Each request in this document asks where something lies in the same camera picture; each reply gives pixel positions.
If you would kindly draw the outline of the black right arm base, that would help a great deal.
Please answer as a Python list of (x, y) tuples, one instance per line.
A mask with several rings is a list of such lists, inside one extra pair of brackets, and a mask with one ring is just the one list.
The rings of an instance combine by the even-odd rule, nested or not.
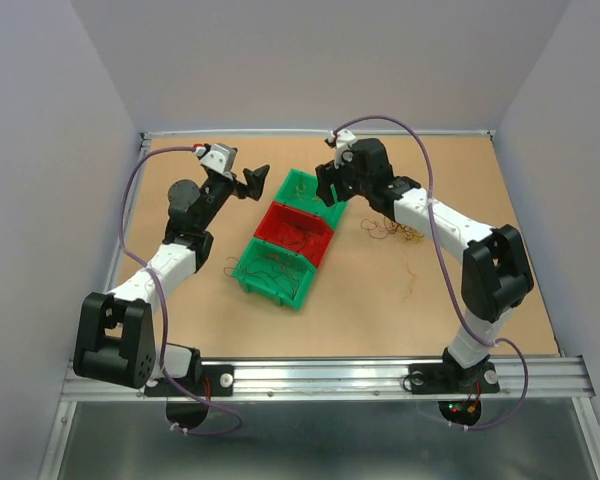
[(452, 362), (411, 364), (402, 378), (402, 388), (414, 395), (469, 395), (500, 392), (493, 363), (485, 361), (469, 369)]

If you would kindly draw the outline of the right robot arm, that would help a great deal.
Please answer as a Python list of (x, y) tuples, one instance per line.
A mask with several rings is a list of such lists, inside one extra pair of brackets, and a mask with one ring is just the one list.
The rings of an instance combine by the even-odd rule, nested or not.
[(461, 293), (451, 297), (461, 326), (443, 352), (440, 378), (452, 390), (471, 384), (497, 344), (514, 308), (533, 290), (534, 280), (520, 232), (496, 228), (436, 200), (430, 188), (397, 176), (384, 144), (350, 131), (330, 132), (331, 161), (316, 168), (317, 196), (327, 206), (364, 198), (385, 218), (433, 241), (438, 258), (451, 254), (461, 264)]

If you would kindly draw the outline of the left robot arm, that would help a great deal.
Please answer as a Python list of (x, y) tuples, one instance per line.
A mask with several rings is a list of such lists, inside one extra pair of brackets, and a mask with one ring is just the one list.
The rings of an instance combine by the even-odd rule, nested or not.
[(153, 257), (106, 293), (89, 294), (81, 306), (73, 370), (80, 377), (130, 388), (144, 386), (166, 366), (167, 343), (157, 346), (153, 317), (168, 335), (167, 298), (206, 263), (213, 235), (208, 226), (231, 196), (261, 198), (270, 166), (244, 169), (245, 181), (207, 170), (202, 185), (182, 179), (168, 190), (165, 236)]

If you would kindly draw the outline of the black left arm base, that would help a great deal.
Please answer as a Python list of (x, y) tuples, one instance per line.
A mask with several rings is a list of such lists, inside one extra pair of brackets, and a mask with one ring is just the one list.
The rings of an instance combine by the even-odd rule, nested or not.
[[(194, 374), (176, 379), (184, 389), (197, 396), (207, 393), (212, 398), (231, 397), (233, 395), (233, 379), (235, 369), (230, 364), (202, 365)], [(168, 380), (159, 379), (155, 386), (145, 386), (144, 395), (149, 398), (184, 397), (185, 394), (174, 387)]]

